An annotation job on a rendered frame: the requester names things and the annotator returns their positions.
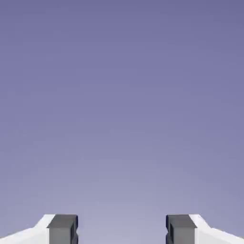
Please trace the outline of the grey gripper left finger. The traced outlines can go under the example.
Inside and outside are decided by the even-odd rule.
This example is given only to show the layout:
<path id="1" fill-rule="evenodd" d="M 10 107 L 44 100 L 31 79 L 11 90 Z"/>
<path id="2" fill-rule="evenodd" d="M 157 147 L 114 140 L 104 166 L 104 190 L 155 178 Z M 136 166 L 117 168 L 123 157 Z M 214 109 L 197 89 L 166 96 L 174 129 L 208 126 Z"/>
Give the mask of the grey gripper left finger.
<path id="1" fill-rule="evenodd" d="M 35 226 L 0 238 L 0 244 L 79 244 L 76 214 L 45 214 Z"/>

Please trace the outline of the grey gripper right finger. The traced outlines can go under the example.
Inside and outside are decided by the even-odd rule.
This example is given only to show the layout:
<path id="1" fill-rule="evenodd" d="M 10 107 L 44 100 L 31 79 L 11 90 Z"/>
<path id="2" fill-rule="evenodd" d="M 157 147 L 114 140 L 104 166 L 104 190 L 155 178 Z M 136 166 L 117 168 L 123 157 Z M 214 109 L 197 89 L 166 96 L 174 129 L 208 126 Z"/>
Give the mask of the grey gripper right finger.
<path id="1" fill-rule="evenodd" d="M 244 238 L 212 228 L 199 214 L 168 214 L 165 244 L 244 244 Z"/>

